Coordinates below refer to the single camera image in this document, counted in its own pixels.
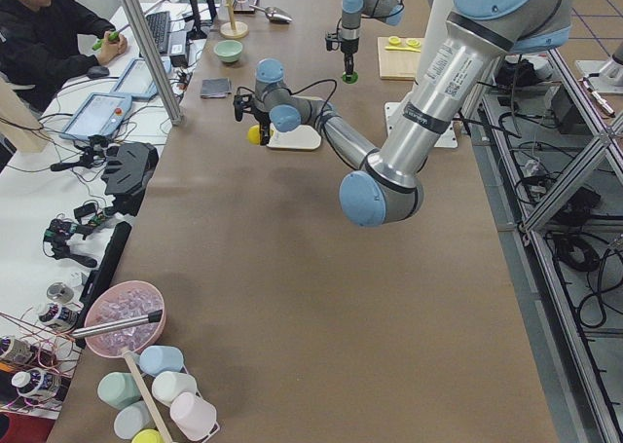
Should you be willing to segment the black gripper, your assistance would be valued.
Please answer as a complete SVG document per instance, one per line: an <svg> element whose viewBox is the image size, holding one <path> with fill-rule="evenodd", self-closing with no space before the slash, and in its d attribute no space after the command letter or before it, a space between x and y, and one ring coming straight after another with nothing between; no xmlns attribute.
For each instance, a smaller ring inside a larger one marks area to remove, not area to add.
<svg viewBox="0 0 623 443"><path fill-rule="evenodd" d="M270 123L269 113L260 105L253 105L253 115L257 120L259 127L259 144L266 146L270 142Z"/></svg>
<svg viewBox="0 0 623 443"><path fill-rule="evenodd" d="M340 50L344 56L345 75L351 76L354 73L354 55L358 52L359 39L342 39Z"/></svg>

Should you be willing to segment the third robot base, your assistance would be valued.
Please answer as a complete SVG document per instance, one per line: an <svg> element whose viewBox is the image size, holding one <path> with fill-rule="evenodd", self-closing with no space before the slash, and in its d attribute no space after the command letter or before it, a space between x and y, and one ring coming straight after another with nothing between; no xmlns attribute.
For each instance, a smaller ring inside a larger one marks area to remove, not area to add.
<svg viewBox="0 0 623 443"><path fill-rule="evenodd" d="M622 44L608 60L577 60L576 67L593 90L606 94L622 94Z"/></svg>

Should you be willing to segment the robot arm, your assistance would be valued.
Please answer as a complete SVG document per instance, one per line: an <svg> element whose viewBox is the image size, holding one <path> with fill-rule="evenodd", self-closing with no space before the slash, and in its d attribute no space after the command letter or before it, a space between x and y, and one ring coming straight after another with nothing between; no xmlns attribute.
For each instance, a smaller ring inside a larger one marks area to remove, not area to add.
<svg viewBox="0 0 623 443"><path fill-rule="evenodd" d="M342 0L341 22L336 34L344 58L345 83L352 84L357 81L354 55L359 47L362 18L372 18L394 26L402 20L403 11L404 0Z"/></svg>
<svg viewBox="0 0 623 443"><path fill-rule="evenodd" d="M490 64L508 54L538 53L564 44L572 0L453 0L447 37L405 98L392 131L376 148L327 102L296 96L283 66L261 60L251 103L288 132L300 125L324 135L353 171L339 190L344 215L355 225L378 227L411 217L421 207L417 173Z"/></svg>

